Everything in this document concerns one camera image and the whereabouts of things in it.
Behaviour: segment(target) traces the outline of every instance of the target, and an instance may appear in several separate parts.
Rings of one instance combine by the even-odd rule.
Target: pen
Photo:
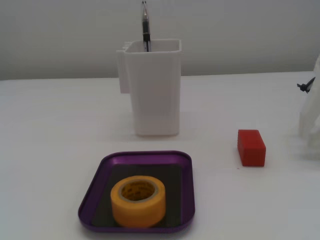
[[[149,16],[148,16],[148,12],[147,12],[147,2],[146,1],[142,1],[142,34],[143,34],[144,51],[151,52]]]

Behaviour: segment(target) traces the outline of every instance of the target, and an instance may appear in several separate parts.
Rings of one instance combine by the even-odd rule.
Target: red cube
[[[238,151],[244,167],[263,167],[266,146],[258,130],[238,131]]]

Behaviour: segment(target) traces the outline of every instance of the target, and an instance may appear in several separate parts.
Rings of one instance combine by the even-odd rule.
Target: metal tray
[[[120,180],[146,175],[161,180],[166,193],[166,215],[156,226],[119,226],[112,216],[110,191]],[[100,163],[78,210],[80,222],[95,232],[175,233],[185,229],[195,214],[192,160],[181,151],[116,152]]]

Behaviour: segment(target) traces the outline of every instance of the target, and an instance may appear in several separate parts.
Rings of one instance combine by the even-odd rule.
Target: roll of tape
[[[164,184],[152,176],[130,176],[111,190],[112,214],[123,227],[148,228],[166,214]]]

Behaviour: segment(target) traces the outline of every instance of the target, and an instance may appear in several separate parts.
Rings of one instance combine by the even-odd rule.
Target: black clip
[[[302,92],[305,91],[308,94],[315,79],[316,79],[316,77],[312,78],[307,84],[301,84],[301,85],[297,84],[297,86],[298,86],[298,88],[300,88],[300,90]]]

